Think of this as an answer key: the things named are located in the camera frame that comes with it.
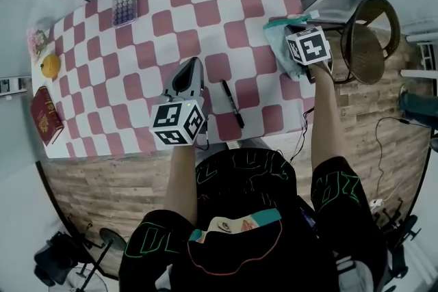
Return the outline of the yellow fruit-shaped ornament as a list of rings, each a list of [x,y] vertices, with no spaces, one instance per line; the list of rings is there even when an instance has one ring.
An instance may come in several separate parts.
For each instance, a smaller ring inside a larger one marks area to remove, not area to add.
[[[61,68],[61,60],[56,54],[47,55],[40,64],[41,73],[45,78],[57,77]]]

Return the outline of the light blue pouch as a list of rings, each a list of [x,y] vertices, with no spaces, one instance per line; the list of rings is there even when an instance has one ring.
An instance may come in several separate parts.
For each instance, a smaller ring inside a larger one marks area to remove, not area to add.
[[[263,26],[263,33],[277,62],[285,73],[292,78],[299,78],[305,75],[305,69],[299,66],[292,58],[289,51],[289,45],[286,37],[292,34],[289,25],[297,25],[304,27],[310,19],[319,18],[320,14],[317,10],[310,11],[308,14],[301,14],[294,18],[280,18]]]

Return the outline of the person's left forearm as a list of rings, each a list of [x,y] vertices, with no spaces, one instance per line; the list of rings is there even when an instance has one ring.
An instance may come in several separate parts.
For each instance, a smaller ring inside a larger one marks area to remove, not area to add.
[[[194,146],[175,146],[170,160],[170,176],[164,209],[178,213],[192,225],[197,221],[197,188]]]

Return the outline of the pink flower bundle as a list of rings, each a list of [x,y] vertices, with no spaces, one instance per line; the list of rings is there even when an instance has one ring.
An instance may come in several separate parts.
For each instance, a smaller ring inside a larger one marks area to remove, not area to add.
[[[48,39],[41,29],[30,28],[27,30],[27,48],[33,62],[39,59],[40,54],[47,46]]]

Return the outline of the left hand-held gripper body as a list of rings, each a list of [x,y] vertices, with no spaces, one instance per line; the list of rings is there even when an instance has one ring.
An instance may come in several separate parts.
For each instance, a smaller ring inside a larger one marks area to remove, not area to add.
[[[207,113],[202,94],[163,93],[152,107],[149,131],[158,148],[191,146],[207,139]]]

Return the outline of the brown wicker chair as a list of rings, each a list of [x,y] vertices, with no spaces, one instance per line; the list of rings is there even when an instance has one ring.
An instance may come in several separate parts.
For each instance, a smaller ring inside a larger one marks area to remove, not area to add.
[[[382,47],[370,24],[384,15],[389,21],[390,38]],[[383,76],[385,62],[400,43],[400,23],[393,6],[387,0],[361,0],[346,23],[333,28],[340,34],[340,48],[348,74],[335,83],[347,84],[354,80],[373,85]]]

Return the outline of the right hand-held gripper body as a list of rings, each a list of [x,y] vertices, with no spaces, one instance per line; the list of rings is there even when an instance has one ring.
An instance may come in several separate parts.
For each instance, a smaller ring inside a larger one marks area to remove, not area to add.
[[[285,26],[285,72],[291,78],[306,77],[315,83],[312,66],[320,66],[333,75],[333,55],[321,26],[306,26],[290,21]]]

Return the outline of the white wall shelf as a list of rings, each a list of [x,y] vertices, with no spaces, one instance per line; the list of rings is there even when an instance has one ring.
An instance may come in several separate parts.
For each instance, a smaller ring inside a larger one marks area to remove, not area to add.
[[[0,77],[0,98],[11,99],[12,96],[24,94],[31,87],[31,77]]]

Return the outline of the dark red hardcover book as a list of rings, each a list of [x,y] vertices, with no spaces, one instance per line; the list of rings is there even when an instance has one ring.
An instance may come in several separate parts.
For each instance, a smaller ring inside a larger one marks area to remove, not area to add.
[[[45,146],[53,144],[64,125],[46,86],[38,88],[31,101],[31,116]]]

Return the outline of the black pen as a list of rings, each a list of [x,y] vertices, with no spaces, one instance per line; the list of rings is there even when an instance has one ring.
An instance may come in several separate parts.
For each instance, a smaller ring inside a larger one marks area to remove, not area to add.
[[[234,102],[234,100],[233,100],[233,97],[232,97],[232,94],[231,94],[230,88],[229,88],[229,86],[228,86],[228,84],[227,84],[227,82],[226,82],[225,80],[222,80],[222,81],[221,81],[221,84],[222,84],[222,87],[223,87],[223,89],[224,89],[224,92],[225,92],[225,94],[226,94],[226,96],[227,96],[227,98],[228,98],[228,100],[229,100],[229,103],[230,103],[230,105],[231,105],[231,108],[232,108],[233,114],[234,114],[234,116],[235,116],[235,118],[236,118],[236,120],[237,120],[237,123],[238,123],[239,127],[240,127],[241,129],[243,129],[243,128],[244,128],[244,121],[243,121],[243,119],[242,119],[241,114],[240,114],[239,111],[237,110],[237,106],[236,106],[236,104],[235,104],[235,102]]]

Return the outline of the purple-keyed calculator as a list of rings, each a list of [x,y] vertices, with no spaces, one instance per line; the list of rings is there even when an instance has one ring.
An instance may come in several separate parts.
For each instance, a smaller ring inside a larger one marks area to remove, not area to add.
[[[137,18],[137,0],[112,0],[112,25],[115,28],[131,24]]]

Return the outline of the white shelf unit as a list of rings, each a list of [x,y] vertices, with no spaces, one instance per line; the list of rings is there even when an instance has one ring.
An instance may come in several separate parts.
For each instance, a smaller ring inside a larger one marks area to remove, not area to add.
[[[405,78],[434,79],[438,83],[438,31],[411,34],[406,40],[419,48],[422,69],[404,69],[400,71],[400,75]]]

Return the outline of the black standing fan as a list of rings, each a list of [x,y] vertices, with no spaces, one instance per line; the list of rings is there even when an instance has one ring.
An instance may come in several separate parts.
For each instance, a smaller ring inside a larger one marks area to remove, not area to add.
[[[109,292],[96,272],[109,251],[123,252],[127,242],[109,228],[100,229],[99,236],[101,245],[83,234],[56,233],[35,254],[34,275],[49,292]]]

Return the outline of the person in black shirt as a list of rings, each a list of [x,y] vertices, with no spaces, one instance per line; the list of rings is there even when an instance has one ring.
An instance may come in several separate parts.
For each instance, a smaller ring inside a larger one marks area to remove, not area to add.
[[[196,221],[168,209],[147,213],[125,248],[120,292],[339,292],[350,276],[381,292],[385,239],[345,158],[313,172],[314,225],[277,151],[218,152],[192,180]]]

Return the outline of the person's right forearm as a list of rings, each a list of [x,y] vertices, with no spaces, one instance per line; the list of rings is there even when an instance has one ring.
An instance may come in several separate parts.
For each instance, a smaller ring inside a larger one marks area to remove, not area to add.
[[[311,134],[312,175],[319,165],[333,157],[344,157],[344,128],[339,117],[335,85],[324,64],[311,65],[315,79],[315,105]]]

